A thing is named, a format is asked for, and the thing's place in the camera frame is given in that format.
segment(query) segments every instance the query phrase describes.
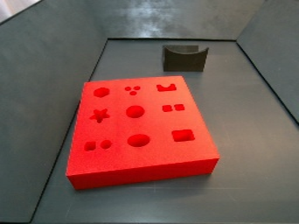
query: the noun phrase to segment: gray wall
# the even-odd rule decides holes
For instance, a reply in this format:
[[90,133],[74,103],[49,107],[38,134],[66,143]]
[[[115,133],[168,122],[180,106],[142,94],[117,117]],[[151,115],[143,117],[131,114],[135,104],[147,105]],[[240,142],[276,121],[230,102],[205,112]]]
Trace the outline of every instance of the gray wall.
[[299,1],[266,1],[238,43],[299,122]]
[[107,38],[85,1],[43,1],[0,27],[0,222],[26,222]]
[[89,2],[110,38],[236,40],[265,0]]

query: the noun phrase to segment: gray surface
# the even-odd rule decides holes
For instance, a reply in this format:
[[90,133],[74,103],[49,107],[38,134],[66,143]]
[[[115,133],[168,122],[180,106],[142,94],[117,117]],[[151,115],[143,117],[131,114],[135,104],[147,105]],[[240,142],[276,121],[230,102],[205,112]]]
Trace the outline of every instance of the gray surface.
[[26,222],[107,38],[85,1],[43,1],[0,27],[0,222]]
[[178,74],[164,72],[164,45],[184,44],[210,47],[205,72],[182,74],[220,146],[216,172],[77,192],[71,129],[34,222],[299,222],[299,129],[236,42],[109,41],[93,80]]
[[101,0],[91,14],[110,38],[237,39],[265,0]]
[[269,0],[238,38],[299,122],[299,1]]

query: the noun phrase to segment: shape sorter block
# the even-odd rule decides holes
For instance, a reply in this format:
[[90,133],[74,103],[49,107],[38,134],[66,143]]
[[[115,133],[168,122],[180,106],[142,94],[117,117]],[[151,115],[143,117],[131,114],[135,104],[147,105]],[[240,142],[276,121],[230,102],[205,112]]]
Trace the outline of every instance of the shape sorter block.
[[182,76],[86,83],[67,168],[75,189],[208,174],[220,158]]

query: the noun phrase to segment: gray table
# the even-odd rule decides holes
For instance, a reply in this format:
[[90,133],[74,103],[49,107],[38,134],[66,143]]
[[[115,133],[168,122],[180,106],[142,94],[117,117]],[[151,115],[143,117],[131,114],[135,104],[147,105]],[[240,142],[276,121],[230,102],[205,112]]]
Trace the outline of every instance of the gray table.
[[182,75],[220,147],[216,172],[77,192],[74,121],[34,222],[299,222],[298,125],[236,42],[110,40],[93,80],[178,74],[164,72],[173,44],[210,47],[205,72]]

